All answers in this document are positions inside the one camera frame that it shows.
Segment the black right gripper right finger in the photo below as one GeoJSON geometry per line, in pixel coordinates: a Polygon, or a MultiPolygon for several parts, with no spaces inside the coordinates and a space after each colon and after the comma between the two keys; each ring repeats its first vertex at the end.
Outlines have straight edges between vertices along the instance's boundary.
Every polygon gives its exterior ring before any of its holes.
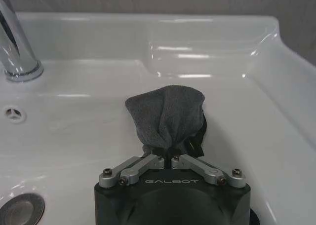
{"type": "Polygon", "coordinates": [[[168,150],[168,163],[175,175],[169,182],[177,184],[197,184],[204,182],[213,186],[229,185],[234,188],[246,186],[245,175],[239,168],[223,163],[209,163],[199,155],[189,155],[179,149],[168,150]]]}

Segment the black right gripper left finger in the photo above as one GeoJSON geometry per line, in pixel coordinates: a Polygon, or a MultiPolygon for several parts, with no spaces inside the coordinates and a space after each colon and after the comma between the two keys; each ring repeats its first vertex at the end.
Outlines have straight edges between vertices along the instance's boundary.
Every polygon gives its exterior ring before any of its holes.
{"type": "Polygon", "coordinates": [[[105,168],[99,175],[99,186],[130,186],[150,169],[162,170],[168,164],[168,152],[155,148],[147,156],[133,156],[114,168],[105,168]]]}

